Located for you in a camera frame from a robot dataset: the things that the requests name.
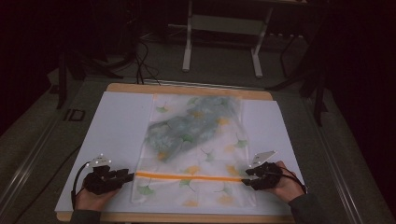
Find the orange stripe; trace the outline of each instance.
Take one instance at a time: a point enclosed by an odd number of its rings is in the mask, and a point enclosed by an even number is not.
[[[233,181],[241,182],[240,177],[226,177],[226,176],[204,176],[204,175],[163,175],[136,172],[135,175],[154,179],[200,179],[200,180],[213,180],[213,181]]]

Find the gray sleeve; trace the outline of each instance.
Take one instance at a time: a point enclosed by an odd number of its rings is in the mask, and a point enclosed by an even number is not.
[[[100,223],[100,212],[91,210],[75,210],[72,218],[70,219],[71,224],[99,224]]]
[[[314,194],[305,194],[289,202],[296,224],[330,224]]]

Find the gray carpet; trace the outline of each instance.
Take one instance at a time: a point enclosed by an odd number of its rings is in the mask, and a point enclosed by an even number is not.
[[[146,43],[146,64],[150,66],[148,70],[151,72],[143,68],[143,76],[151,78],[146,83],[156,84],[152,78],[155,76],[163,85],[194,83],[263,91],[265,86],[285,79],[278,56],[287,41],[281,37],[270,36],[264,40],[260,53],[264,71],[264,78],[261,79],[254,77],[248,48],[209,48],[203,42],[196,43],[192,47],[191,70],[183,73],[183,45],[178,44],[178,41]],[[305,47],[304,41],[299,40],[288,51],[285,56],[288,71],[299,62]],[[145,48],[139,46],[139,55],[143,57],[144,53]],[[92,71],[82,82],[70,79],[68,101],[62,110],[56,109],[57,96],[47,92],[1,137],[0,190],[4,192],[23,159],[35,148],[37,139],[42,133],[49,133],[49,137],[42,141],[42,153],[38,156],[35,169],[7,210],[5,223],[16,220],[67,156],[81,145],[106,86],[120,81],[134,83],[136,67],[136,64],[132,64],[116,70],[117,74],[126,77],[123,80],[102,77]],[[328,112],[322,113],[323,127],[319,128],[312,118],[312,99],[299,96],[300,86],[301,83],[297,83],[272,94],[279,103],[309,191],[318,195],[333,223],[395,223],[331,93],[326,91],[324,103]],[[86,111],[84,120],[64,120],[68,108]],[[48,132],[46,127],[54,120],[55,126]],[[72,154],[41,196],[22,214],[18,223],[60,222],[56,219],[54,208],[76,156],[77,152]],[[348,205],[350,200],[354,202],[353,205]],[[354,206],[358,213],[351,215]]]

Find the person's arm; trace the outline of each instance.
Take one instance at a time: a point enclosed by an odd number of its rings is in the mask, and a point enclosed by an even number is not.
[[[295,173],[288,171],[283,161],[278,161],[276,165],[281,168],[283,175],[295,176]],[[281,177],[276,187],[266,191],[290,206],[296,224],[331,223],[315,195],[305,194],[302,187],[290,178]]]
[[[118,190],[96,195],[83,189],[76,197],[76,207],[70,219],[71,224],[99,224],[101,212]]]

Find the person's hand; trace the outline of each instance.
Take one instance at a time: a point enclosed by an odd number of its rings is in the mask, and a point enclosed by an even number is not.
[[[292,175],[290,172],[285,170],[287,168],[283,161],[278,161],[276,165],[281,167],[283,175],[289,175],[291,177],[295,175],[294,172],[292,172]],[[275,194],[280,200],[285,203],[289,203],[291,200],[304,194],[303,189],[298,183],[284,176],[280,178],[279,183],[277,183],[276,187],[274,187],[273,189],[266,189],[265,191]]]
[[[116,189],[108,193],[96,195],[92,192],[83,189],[76,196],[76,210],[92,210],[102,212],[103,208],[110,199],[116,195],[120,190]]]

